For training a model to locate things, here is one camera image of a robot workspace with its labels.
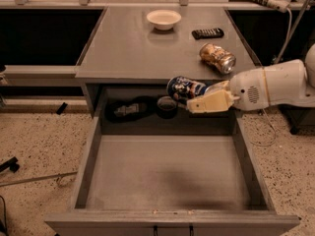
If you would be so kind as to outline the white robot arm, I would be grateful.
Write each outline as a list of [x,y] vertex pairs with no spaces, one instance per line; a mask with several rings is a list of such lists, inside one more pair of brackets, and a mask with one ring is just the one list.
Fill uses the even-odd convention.
[[296,59],[238,73],[188,100],[187,109],[199,114],[224,112],[230,107],[251,111],[281,104],[315,106],[315,44],[304,61]]

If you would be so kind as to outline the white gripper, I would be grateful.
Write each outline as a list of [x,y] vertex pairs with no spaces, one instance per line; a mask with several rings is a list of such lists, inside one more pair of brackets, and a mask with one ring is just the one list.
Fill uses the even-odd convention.
[[243,111],[268,106],[265,73],[262,68],[241,72],[230,81],[213,84],[207,87],[204,95],[187,101],[187,109],[194,114],[225,112],[232,105]]

